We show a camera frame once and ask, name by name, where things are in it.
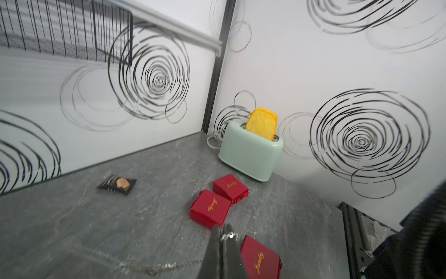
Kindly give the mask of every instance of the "gold text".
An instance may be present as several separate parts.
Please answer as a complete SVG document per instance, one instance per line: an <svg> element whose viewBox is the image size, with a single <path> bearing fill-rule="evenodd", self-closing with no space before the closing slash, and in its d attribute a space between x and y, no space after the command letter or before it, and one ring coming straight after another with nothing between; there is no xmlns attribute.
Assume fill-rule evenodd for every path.
<svg viewBox="0 0 446 279"><path fill-rule="evenodd" d="M212 201L211 205L207 207L208 211L212 211L214 210L214 205L217 204L217 200L214 198L214 200Z"/></svg>
<svg viewBox="0 0 446 279"><path fill-rule="evenodd" d="M227 185L227 188L229 189L229 188L231 188L232 186L234 186L235 185L235 181L232 181L231 183L229 183L228 185Z"/></svg>
<svg viewBox="0 0 446 279"><path fill-rule="evenodd" d="M257 253L257 256L259 256L259 261L257 263L254 263L254 268L257 269L257 274L260 275L260 264L262 264L263 253Z"/></svg>

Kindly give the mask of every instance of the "silver chain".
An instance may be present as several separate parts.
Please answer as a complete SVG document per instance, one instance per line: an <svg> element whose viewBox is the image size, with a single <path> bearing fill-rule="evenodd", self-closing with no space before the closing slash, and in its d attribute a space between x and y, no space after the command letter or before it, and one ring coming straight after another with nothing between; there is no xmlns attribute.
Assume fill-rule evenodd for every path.
<svg viewBox="0 0 446 279"><path fill-rule="evenodd" d="M227 234L223 234L220 238L220 242L227 240L228 238L234 238L235 241L239 239L239 234L234 232L229 232ZM68 245L65 245L65 248L83 258L87 258L89 260L93 260L99 263L102 263L106 266L112 267L115 266L116 270L119 270L125 274L128 274L129 272L133 273L139 273L139 274L147 274L149 276L156 276L162 272L167 271L173 271L178 270L183 267L191 266L194 264L201 263L203 260L199 259L193 259L185 262L174 262L174 263L166 263L166 264L156 264L153 266L137 266L136 260L130 260L130 261L120 261L119 259L104 253L102 251L99 251L97 249L91 249L85 246L82 246L77 243L70 243Z"/></svg>
<svg viewBox="0 0 446 279"><path fill-rule="evenodd" d="M222 242L223 240L227 240L228 238L233 238L233 237L235 237L235 241L238 241L239 234L238 233L234 233L234 232L230 232L230 233L224 234L220 238L220 241Z"/></svg>

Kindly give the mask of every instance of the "mint green toaster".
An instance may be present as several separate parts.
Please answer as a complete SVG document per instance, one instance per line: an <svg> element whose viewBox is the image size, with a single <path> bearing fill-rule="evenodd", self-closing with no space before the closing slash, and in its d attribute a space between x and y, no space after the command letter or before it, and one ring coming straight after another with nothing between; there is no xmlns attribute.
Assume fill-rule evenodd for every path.
<svg viewBox="0 0 446 279"><path fill-rule="evenodd" d="M245 124L231 121L226 126L219 158L229 166L259 181L268 181L282 153L283 140L272 141L244 129Z"/></svg>

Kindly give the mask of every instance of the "wire basket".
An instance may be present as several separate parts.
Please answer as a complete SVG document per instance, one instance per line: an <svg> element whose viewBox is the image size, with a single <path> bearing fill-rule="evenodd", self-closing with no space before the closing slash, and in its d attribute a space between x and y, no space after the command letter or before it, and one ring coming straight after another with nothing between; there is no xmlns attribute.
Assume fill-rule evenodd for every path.
<svg viewBox="0 0 446 279"><path fill-rule="evenodd" d="M107 2L0 0L0 17L0 45L132 63L132 14Z"/></svg>

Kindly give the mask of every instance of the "white cord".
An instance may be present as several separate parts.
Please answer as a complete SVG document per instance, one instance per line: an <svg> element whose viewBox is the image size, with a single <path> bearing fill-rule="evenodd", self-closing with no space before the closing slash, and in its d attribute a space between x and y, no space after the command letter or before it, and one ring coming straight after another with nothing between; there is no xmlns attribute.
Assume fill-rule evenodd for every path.
<svg viewBox="0 0 446 279"><path fill-rule="evenodd" d="M209 137L207 138L207 140L206 140L206 142L207 142L207 146L209 146L209 147L212 148L212 149L220 149L220 146L218 146L218 147L216 147L216 146L212 146L212 145L209 143L209 139L210 139L211 137L213 137L215 140L217 140L217 139L215 138L215 136L209 136Z"/></svg>

